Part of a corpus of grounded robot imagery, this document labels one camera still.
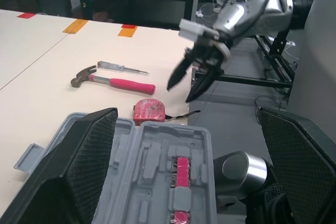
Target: hammer handle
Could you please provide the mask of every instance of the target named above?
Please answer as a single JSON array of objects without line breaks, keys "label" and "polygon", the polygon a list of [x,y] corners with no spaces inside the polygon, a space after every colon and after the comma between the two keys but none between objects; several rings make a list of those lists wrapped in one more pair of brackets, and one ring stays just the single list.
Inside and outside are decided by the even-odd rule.
[{"label": "hammer handle", "polygon": [[115,88],[127,89],[131,91],[142,92],[145,94],[154,94],[154,91],[155,91],[155,85],[138,83],[138,82],[123,80],[123,79],[114,79],[114,78],[109,79],[105,77],[94,76],[91,74],[89,76],[89,80],[104,83],[104,84],[110,84],[111,86]]},{"label": "hammer handle", "polygon": [[131,91],[138,91],[145,94],[154,94],[155,85],[138,83],[134,81],[128,81],[123,79],[110,79],[110,85],[115,88],[127,89]]}]

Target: hammer head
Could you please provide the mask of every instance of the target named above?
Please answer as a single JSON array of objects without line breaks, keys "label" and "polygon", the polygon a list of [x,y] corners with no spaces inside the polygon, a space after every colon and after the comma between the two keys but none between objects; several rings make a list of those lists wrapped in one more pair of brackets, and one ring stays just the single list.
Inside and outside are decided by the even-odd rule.
[{"label": "hammer head", "polygon": [[78,74],[76,74],[76,78],[73,78],[70,81],[71,86],[73,86],[74,88],[79,88],[80,84],[83,81],[88,81],[89,80],[89,76],[92,73],[97,72],[97,70],[95,68],[96,68],[96,65],[88,67],[88,68],[83,69],[82,71],[80,71]]}]

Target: hammer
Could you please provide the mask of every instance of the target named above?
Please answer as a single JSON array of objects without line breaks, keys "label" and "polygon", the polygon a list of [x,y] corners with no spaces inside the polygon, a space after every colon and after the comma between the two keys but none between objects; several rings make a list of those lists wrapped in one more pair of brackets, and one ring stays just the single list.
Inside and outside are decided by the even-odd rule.
[{"label": "hammer", "polygon": [[92,73],[97,72],[96,65],[83,69],[78,74],[76,74],[76,78],[71,80],[71,86],[74,88],[79,88],[83,81],[94,81],[103,84],[111,85],[112,87],[119,89],[126,89],[136,92],[141,92],[145,94],[154,94],[155,85],[152,84],[144,84],[138,83],[134,81],[128,81],[123,79],[109,79],[100,76],[94,76]]}]

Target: pink hammer handle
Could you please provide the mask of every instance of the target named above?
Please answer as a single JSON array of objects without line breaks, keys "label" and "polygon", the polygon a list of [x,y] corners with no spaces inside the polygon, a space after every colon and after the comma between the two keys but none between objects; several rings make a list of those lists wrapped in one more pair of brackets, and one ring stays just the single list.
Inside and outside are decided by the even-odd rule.
[{"label": "pink hammer handle", "polygon": [[110,79],[110,84],[113,87],[127,89],[132,91],[138,91],[146,94],[154,94],[155,85],[138,83],[134,81],[122,80],[122,79]]}]

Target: tool case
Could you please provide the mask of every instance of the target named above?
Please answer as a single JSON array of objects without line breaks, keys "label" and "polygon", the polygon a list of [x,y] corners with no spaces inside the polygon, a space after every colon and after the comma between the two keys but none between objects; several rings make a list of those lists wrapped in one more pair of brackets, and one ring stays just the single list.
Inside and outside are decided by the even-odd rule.
[{"label": "tool case", "polygon": [[[69,115],[46,149],[31,144],[15,168],[31,174],[85,115]],[[184,210],[190,218],[181,224],[217,224],[208,130],[158,122],[135,127],[132,120],[123,118],[115,124],[107,175],[91,223],[179,223],[172,215]],[[178,157],[190,160],[190,194],[171,187]]]}]

